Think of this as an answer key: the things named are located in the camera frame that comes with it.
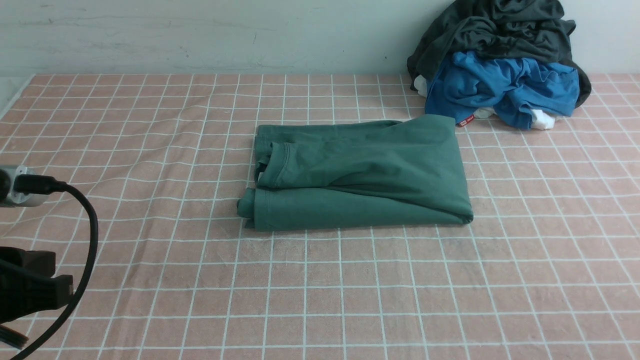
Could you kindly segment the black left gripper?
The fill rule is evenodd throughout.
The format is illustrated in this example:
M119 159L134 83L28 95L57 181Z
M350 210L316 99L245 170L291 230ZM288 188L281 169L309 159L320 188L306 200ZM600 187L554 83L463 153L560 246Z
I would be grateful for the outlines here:
M52 251L3 246L0 253L1 342L23 350L29 338L4 323L71 305L74 278L55 275L57 255Z

